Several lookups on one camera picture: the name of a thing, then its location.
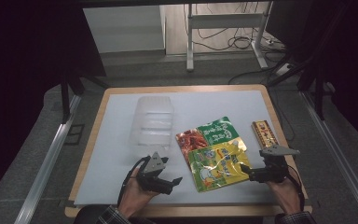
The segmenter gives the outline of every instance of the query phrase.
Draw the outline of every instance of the person's sleeve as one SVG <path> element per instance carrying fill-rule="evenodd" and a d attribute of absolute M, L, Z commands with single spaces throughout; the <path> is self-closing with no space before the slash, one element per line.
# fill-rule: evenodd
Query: person's sleeve
<path fill-rule="evenodd" d="M 276 219 L 279 224 L 316 224 L 309 212 L 299 212 L 289 216 L 282 216 Z"/>
<path fill-rule="evenodd" d="M 118 210 L 110 205 L 98 217 L 97 224 L 131 224 Z"/>

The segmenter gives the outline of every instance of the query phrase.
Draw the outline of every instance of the gray floor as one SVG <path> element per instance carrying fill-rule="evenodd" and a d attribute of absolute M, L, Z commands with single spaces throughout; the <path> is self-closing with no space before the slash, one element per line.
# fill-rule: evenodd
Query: gray floor
<path fill-rule="evenodd" d="M 112 87 L 253 84 L 265 83 L 269 78 L 265 72 L 231 80 L 238 74 L 259 70 L 250 52 L 198 55 L 193 73 L 186 72 L 183 56 L 103 55 L 103 63 L 108 77 L 101 80 Z M 356 197 L 296 90 L 297 79 L 298 76 L 294 76 L 270 89 L 270 97 L 289 145 L 301 151 L 296 164 L 309 194 L 313 215 L 318 223 L 358 223 Z M 82 81 L 86 91 L 73 125 L 84 125 L 83 134 L 78 144 L 62 147 L 31 223 L 73 222 L 64 215 L 63 209 L 68 204 L 67 198 L 103 96 L 103 88 L 86 79 Z M 324 115 L 325 123 L 358 176 L 358 132 L 337 111 L 329 96 L 324 97 Z M 37 123 L 0 182 L 0 223 L 14 223 L 61 119 L 61 92 L 56 87 L 46 93 Z M 73 137 L 66 139 L 66 143 L 75 141 Z M 271 218 L 265 218 L 264 223 L 272 223 Z"/>

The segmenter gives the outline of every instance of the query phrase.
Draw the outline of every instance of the human hand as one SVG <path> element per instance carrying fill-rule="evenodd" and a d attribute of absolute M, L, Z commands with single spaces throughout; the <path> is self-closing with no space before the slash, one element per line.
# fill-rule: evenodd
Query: human hand
<path fill-rule="evenodd" d="M 141 188 L 138 181 L 136 180 L 138 171 L 139 168 L 136 168 L 132 172 L 131 178 L 124 188 L 120 206 L 117 209 L 126 218 L 129 218 L 135 212 L 143 209 L 154 196 L 159 195 L 157 192 L 147 191 Z"/>
<path fill-rule="evenodd" d="M 297 183 L 300 183 L 298 175 L 293 168 L 289 169 L 289 174 L 295 181 L 297 181 Z M 298 197 L 295 184 L 293 184 L 290 179 L 285 178 L 281 183 L 268 181 L 266 184 L 275 194 L 278 204 L 286 215 L 301 212 L 300 198 Z"/>

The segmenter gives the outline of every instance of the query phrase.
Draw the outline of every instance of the table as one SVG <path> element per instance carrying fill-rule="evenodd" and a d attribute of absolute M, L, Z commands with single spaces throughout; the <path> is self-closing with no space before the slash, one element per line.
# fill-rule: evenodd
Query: table
<path fill-rule="evenodd" d="M 278 141 L 282 146 L 287 147 L 287 143 L 283 136 L 282 128 L 278 118 L 274 112 L 273 105 L 269 99 L 266 88 L 262 85 L 238 85 L 238 86 L 181 86 L 181 87 L 147 87 L 147 88 L 112 88 L 108 89 L 104 96 L 97 118 L 92 127 L 86 150 L 77 172 L 76 180 L 73 185 L 69 201 L 74 201 L 79 192 L 80 185 L 83 181 L 85 173 L 92 156 L 93 149 L 97 142 L 97 137 L 103 123 L 103 116 L 111 94 L 138 94 L 138 93 L 164 93 L 164 92 L 224 92 L 224 91 L 259 91 L 264 100 L 264 104 L 270 116 L 271 126 L 275 130 Z M 293 158 L 288 156 L 286 160 L 289 165 L 296 168 Z M 305 206 L 305 210 L 311 211 L 310 205 Z M 67 206 L 65 214 L 68 217 L 75 217 L 79 208 Z M 137 216 L 142 217 L 209 217 L 213 214 L 216 217 L 264 217 L 274 216 L 282 210 L 277 204 L 255 204 L 255 203 L 233 203 L 233 204 L 214 204 L 197 206 L 195 204 L 170 204 L 165 206 L 161 204 L 153 204 L 147 206 Z"/>

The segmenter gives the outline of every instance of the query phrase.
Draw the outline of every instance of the clear plastic container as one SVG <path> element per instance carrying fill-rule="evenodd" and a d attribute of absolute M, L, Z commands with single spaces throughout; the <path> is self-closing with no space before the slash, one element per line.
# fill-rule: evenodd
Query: clear plastic container
<path fill-rule="evenodd" d="M 172 140 L 173 106 L 168 96 L 139 98 L 131 126 L 130 146 L 138 157 L 168 156 Z"/>

